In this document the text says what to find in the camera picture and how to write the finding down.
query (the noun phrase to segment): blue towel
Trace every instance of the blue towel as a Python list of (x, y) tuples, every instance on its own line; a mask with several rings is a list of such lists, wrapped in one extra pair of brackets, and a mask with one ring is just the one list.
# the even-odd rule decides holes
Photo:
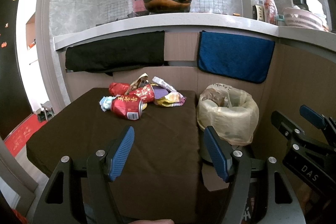
[(260, 84), (265, 81), (275, 42), (245, 35), (201, 32), (197, 66), (215, 75)]

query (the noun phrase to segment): wok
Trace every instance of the wok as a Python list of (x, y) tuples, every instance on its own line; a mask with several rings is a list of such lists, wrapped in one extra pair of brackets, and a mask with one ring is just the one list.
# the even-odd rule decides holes
[(151, 13), (188, 13), (191, 0), (143, 0)]

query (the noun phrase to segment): white wall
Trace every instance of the white wall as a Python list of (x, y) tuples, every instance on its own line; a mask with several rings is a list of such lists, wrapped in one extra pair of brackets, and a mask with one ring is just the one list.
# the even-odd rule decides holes
[(37, 60), (36, 46), (27, 50), (26, 23), (35, 13), (36, 0), (19, 0), (16, 16), (16, 49), (22, 82), (33, 111), (40, 108), (40, 103), (48, 101), (41, 70)]

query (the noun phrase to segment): blue textured rubber pad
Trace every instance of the blue textured rubber pad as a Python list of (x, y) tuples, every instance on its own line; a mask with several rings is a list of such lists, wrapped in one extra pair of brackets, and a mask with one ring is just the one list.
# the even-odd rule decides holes
[(129, 127), (124, 139), (122, 140), (117, 152), (115, 153), (112, 159), (112, 168), (109, 173), (109, 178), (111, 181), (114, 181), (118, 176), (121, 175), (121, 172), (125, 166), (128, 154), (132, 148), (134, 142), (134, 128)]
[(306, 105), (302, 105), (300, 107), (300, 115), (316, 128), (325, 129), (326, 123), (324, 121), (324, 118)]
[(227, 171), (226, 158), (208, 128), (204, 130), (204, 143), (208, 149), (217, 175), (222, 178), (223, 181), (227, 181), (229, 179), (229, 173)]

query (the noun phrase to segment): red doormat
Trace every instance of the red doormat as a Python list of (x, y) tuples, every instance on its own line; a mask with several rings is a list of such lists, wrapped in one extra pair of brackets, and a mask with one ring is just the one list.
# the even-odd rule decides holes
[(43, 126), (46, 121), (39, 122), (37, 115), (31, 115), (6, 140), (5, 145), (15, 157), (25, 146), (29, 138)]

